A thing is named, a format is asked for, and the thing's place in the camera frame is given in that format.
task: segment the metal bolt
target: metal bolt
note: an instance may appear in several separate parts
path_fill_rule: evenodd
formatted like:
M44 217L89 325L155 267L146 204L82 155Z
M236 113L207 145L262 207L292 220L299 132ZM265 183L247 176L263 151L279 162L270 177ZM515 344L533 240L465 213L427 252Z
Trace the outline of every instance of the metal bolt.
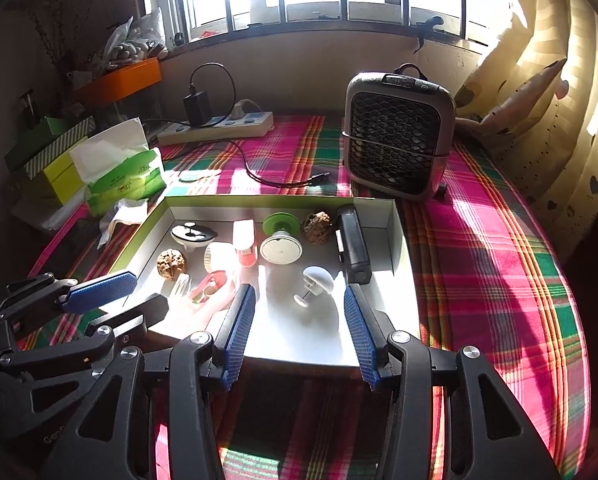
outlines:
M139 354L139 350L136 346L127 346L121 351L121 358L129 361L134 359Z
M410 341L410 334L408 332L404 332L403 330L397 330L397 332L393 332L392 337L395 343L407 343Z
M476 346L468 345L463 348L463 355L468 359L476 359L481 355L481 352L479 352L479 349Z
M195 332L190 336L190 341L196 345L205 345L210 341L210 334L208 332Z

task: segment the curtain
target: curtain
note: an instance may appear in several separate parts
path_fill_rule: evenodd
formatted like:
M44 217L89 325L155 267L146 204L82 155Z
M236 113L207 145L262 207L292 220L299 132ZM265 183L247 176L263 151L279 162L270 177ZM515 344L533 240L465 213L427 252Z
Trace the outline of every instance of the curtain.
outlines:
M456 96L562 261L598 214L598 16L587 0L510 0L508 26Z

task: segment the plaid bedsheet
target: plaid bedsheet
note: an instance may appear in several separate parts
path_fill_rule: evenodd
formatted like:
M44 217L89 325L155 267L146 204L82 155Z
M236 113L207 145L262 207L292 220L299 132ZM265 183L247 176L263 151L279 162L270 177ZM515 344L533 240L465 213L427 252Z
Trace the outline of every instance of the plaid bedsheet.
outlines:
M262 186L245 174L234 146L220 144L174 160L186 153L186 146L178 145L161 150L164 160L170 160L165 164L170 178L166 193L369 195L351 183L341 167L340 121L291 117L276 118L275 123L266 137L240 141L252 169L278 181L329 171L329 183L281 190ZM188 169L209 170L209 176L180 182L180 172ZM563 478L572 478L586 450L590 386L581 324L562 270L519 193L479 146L457 140L444 181L444 200L398 201L415 276L421 338L436 348L472 344L485 352L532 419ZM77 211L31 274L47 269L63 236L85 216L85 209ZM118 228L101 251L96 251L93 236L68 275L86 280L105 274L134 231ZM88 320L65 316L23 341L22 348L70 340ZM253 380L249 375L213 405L228 478L373 478L387 398L370 396L360 381ZM257 402L266 381L279 388L283 402L273 402L269 394L269 402ZM284 394L286 390L294 394ZM431 476L441 478L440 392L433 413ZM280 429L262 425L269 418ZM165 431L162 428L160 440ZM159 477L167 478L167 472L162 469Z

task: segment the walnut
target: walnut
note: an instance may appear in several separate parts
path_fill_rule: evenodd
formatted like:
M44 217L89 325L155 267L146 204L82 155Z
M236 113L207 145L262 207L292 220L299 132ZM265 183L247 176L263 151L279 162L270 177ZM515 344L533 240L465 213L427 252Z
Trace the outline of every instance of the walnut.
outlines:
M168 249L157 258L157 272L166 280L177 281L182 272L186 272L186 258L176 249Z
M314 245L323 245L326 243L333 231L332 219L328 213L323 211L308 215L301 226L303 237L308 243Z

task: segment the white tray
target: white tray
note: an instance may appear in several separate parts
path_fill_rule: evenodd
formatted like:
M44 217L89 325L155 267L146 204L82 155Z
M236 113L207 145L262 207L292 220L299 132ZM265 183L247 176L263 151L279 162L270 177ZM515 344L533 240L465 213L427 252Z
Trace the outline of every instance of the white tray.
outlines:
M392 200L351 199L306 196L184 196L166 197L152 211L144 225L120 254L112 270L127 268L138 276L135 292L126 300L103 308L112 312L140 303L154 292L169 296L173 282L156 270L158 255L166 249L182 250L188 273L196 284L205 277L204 248L186 254L170 236L173 226L196 221L218 233L217 241L231 242L233 221L254 219L257 244L265 238L261 223L270 214L289 212L300 221L315 210L332 216L336 210L353 203L359 213L373 270L373 278L363 285L365 297L373 308L388 314L395 329L419 336L419 316L412 280L412 269L406 240ZM293 364L357 367L355 349L343 311L346 288L343 266L332 237L323 246L313 246L302 238L302 256L293 264L277 266L261 256L255 266L243 268L242 283L250 283L257 291L255 317L246 346L249 358L275 360ZM303 270L312 265L326 268L335 278L333 294L322 294L308 308L295 303L293 296L305 292ZM214 335L225 311L213 316L207 330ZM164 343L173 344L202 327L191 326L181 307L170 302L166 318L149 331Z

